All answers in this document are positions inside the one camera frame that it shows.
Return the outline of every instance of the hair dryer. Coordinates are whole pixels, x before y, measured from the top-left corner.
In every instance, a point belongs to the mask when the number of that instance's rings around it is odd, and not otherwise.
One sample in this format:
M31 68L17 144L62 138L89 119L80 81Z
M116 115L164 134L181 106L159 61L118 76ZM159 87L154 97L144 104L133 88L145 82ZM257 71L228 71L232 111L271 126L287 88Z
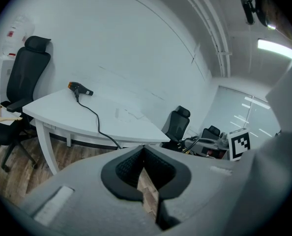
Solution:
M87 95L90 95L90 96L93 95L93 91L87 89L82 84L77 83L77 82L70 82L68 84L68 88L71 89L74 92L77 102L78 102L78 98L79 98L79 94L80 93L87 94Z

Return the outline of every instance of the floor plank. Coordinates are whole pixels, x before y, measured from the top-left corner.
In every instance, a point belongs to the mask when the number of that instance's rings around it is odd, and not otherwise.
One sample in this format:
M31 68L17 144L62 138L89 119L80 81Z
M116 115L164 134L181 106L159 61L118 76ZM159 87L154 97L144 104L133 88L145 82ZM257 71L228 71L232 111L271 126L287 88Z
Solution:
M52 138L51 143L60 170L78 160L111 151L80 145L67 147L65 142ZM32 168L31 162L18 150L17 147L14 148L6 163L11 169L10 172L6 173L0 167L0 195L7 198L15 205L18 205L26 194L30 193L34 188L52 177L52 173L42 154L38 138L23 141L22 145L36 160L38 163L38 169L34 170ZM0 146L0 165L6 149L6 146ZM158 192L144 169L140 175L138 190L143 193L143 207L145 211L155 219L158 206Z

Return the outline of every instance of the chair caster wheel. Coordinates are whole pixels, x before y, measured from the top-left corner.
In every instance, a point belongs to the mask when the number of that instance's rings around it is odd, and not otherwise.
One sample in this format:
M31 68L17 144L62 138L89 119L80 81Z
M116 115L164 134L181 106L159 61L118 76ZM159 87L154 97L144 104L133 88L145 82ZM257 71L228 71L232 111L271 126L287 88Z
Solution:
M5 165L4 167L2 167L2 169L3 169L6 173L8 173L8 172L10 171L10 168L7 167L6 165Z

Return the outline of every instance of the white table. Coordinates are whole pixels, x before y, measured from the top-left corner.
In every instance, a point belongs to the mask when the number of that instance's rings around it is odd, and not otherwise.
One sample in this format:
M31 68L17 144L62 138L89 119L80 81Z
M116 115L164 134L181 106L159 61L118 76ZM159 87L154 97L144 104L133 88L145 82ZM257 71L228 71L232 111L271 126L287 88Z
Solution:
M111 136L119 145L159 145L170 139L149 119L136 110L130 110L113 101L93 95L80 95L80 103L95 111L100 118L100 131ZM44 157L55 175L59 169L54 157L50 132L52 129L66 134L71 146L71 134L106 140L98 133L97 117L80 106L69 89L49 94L23 107L23 112L35 118L35 125Z

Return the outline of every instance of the ceiling pipe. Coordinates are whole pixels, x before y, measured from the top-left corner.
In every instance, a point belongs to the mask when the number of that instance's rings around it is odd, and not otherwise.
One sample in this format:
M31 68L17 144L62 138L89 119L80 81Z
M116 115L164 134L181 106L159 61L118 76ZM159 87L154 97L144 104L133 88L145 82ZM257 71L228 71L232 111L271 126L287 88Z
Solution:
M216 25L218 27L223 45L224 45L224 52L229 53L229 49L228 49L228 43L227 43L227 38L225 35L225 31L223 26L221 25L221 21L218 17L217 12L214 9L214 6L211 4L210 0L203 0L206 4L206 6L208 7L209 11L211 12L211 15L214 18L214 21L216 22ZM226 60L227 60L227 77L231 76L231 67L230 67L230 57L229 55L226 56Z
M214 25L211 23L211 21L207 15L206 11L204 10L201 2L199 0L193 0L194 3L191 0L188 0L188 1L189 1L189 3L191 3L191 5L195 9L196 13L201 18L205 27L207 28L209 35L211 36L212 42L214 44L214 47L216 49L216 52L217 53L222 52L222 50L220 49L221 44L220 44L219 38L217 36L216 29L215 29ZM224 66L224 59L223 59L222 55L218 55L218 61L219 61L219 65L220 65L221 76L224 77L225 76L225 66Z

